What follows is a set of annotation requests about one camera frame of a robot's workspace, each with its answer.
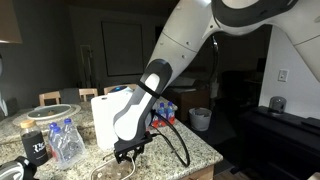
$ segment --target bottle cap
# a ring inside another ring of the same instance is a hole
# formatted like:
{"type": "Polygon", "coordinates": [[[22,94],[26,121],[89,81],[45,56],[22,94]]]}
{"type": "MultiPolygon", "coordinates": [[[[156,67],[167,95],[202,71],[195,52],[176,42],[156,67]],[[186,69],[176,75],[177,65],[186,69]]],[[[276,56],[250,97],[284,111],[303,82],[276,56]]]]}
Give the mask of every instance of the bottle cap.
{"type": "Polygon", "coordinates": [[[61,129],[59,126],[56,126],[53,128],[53,132],[60,132],[60,131],[61,131],[61,129]]]}
{"type": "Polygon", "coordinates": [[[71,123],[71,119],[70,119],[70,118],[65,119],[65,120],[64,120],[64,123],[65,123],[65,124],[70,124],[70,123],[71,123]]]}
{"type": "Polygon", "coordinates": [[[29,128],[29,127],[32,127],[32,126],[36,126],[36,121],[35,120],[32,120],[32,119],[27,119],[27,120],[24,120],[20,123],[20,127],[21,128],[29,128]]]}
{"type": "Polygon", "coordinates": [[[53,129],[56,126],[57,126],[57,123],[55,123],[55,122],[49,124],[50,129],[53,129]]]}

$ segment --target cardboard box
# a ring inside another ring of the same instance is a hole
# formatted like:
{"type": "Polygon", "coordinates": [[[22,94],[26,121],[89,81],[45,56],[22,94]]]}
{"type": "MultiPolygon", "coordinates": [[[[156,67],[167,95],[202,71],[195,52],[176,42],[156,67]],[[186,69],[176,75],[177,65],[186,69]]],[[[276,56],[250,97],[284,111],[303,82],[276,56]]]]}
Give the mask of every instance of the cardboard box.
{"type": "Polygon", "coordinates": [[[178,106],[175,116],[180,121],[189,120],[189,109],[203,107],[209,109],[210,91],[208,89],[177,92],[174,89],[166,89],[162,97],[178,106]]]}

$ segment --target white trash can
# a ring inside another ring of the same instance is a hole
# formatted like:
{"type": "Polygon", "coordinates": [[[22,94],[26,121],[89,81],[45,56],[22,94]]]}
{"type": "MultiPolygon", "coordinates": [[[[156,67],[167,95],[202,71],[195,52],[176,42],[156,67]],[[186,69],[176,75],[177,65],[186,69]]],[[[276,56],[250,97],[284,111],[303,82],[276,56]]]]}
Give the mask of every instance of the white trash can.
{"type": "Polygon", "coordinates": [[[197,131],[206,131],[209,128],[211,110],[206,108],[192,108],[189,110],[191,127],[197,131]]]}

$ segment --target dining chair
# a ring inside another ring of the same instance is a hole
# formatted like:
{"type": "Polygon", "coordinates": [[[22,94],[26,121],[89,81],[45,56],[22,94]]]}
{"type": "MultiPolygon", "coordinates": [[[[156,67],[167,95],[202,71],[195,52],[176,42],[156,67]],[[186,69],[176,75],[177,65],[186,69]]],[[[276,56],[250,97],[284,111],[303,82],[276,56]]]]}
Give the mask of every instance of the dining chair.
{"type": "Polygon", "coordinates": [[[135,90],[136,87],[137,87],[137,84],[120,84],[120,85],[116,85],[116,86],[105,87],[103,89],[104,95],[107,95],[112,89],[114,89],[114,88],[116,88],[118,86],[128,86],[129,88],[135,90]]]}
{"type": "MultiPolygon", "coordinates": [[[[97,97],[98,90],[96,88],[79,89],[79,95],[81,100],[83,100],[84,102],[87,102],[88,100],[87,96],[93,95],[94,97],[97,97]]],[[[56,104],[60,104],[60,98],[61,98],[61,95],[59,91],[40,94],[39,95],[40,106],[45,106],[45,100],[49,100],[49,99],[55,99],[56,104]]]]}

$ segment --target kitchen counter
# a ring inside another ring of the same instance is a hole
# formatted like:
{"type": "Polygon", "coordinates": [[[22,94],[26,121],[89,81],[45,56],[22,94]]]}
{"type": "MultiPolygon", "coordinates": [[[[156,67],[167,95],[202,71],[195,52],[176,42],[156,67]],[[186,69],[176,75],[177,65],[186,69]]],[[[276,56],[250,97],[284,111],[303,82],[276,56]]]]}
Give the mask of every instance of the kitchen counter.
{"type": "MultiPolygon", "coordinates": [[[[104,163],[102,160],[112,151],[102,151],[98,148],[95,139],[94,125],[91,114],[90,104],[81,104],[82,110],[72,116],[71,118],[77,122],[79,131],[85,130],[82,136],[85,139],[85,146],[88,151],[87,158],[75,164],[72,168],[67,170],[58,170],[51,158],[47,163],[40,166],[35,175],[39,179],[89,179],[90,172],[97,166],[104,163]]],[[[15,128],[8,124],[6,127],[11,127],[15,133],[19,132],[19,127],[15,128]]],[[[4,134],[10,134],[8,129],[1,127],[2,145],[0,145],[1,158],[0,164],[14,160],[19,155],[24,155],[22,143],[19,134],[16,136],[11,133],[10,137],[3,137],[4,134]]],[[[202,139],[196,136],[192,131],[186,128],[178,120],[175,127],[184,139],[188,148],[191,163],[188,168],[185,168],[171,152],[171,149],[163,140],[162,137],[157,136],[149,144],[145,145],[144,154],[139,155],[136,159],[136,171],[131,179],[181,179],[185,176],[193,174],[199,170],[211,167],[214,164],[222,161],[223,157],[215,149],[206,144],[202,139]]],[[[168,127],[159,128],[160,131],[166,135],[177,148],[179,154],[184,158],[184,152],[178,138],[168,127]]]]}

